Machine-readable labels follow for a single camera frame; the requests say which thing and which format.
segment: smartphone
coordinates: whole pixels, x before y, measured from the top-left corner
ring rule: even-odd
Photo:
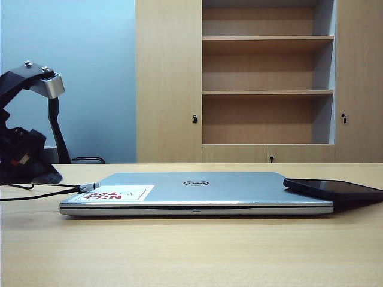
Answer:
[[[297,193],[333,202],[383,201],[383,190],[347,181],[285,178],[283,184]]]

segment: wooden desk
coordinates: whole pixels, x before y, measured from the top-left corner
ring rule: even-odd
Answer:
[[[56,167],[67,184],[115,172],[275,171],[383,189],[383,164]],[[383,203],[306,218],[73,219],[58,211],[66,197],[1,204],[2,286],[383,286]]]

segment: sticker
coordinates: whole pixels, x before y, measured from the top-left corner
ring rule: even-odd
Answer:
[[[153,187],[154,185],[103,185],[69,199],[68,203],[140,202],[144,201]]]

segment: silver laptop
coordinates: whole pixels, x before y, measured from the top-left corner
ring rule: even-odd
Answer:
[[[115,173],[60,203],[74,216],[316,215],[333,202],[296,194],[272,172]]]

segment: wooden cabinet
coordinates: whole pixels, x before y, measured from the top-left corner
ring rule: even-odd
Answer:
[[[381,0],[338,0],[336,162],[383,162],[382,19]]]
[[[136,1],[139,163],[201,162],[201,21],[198,0]]]
[[[351,2],[136,0],[138,162],[383,161],[383,3]]]

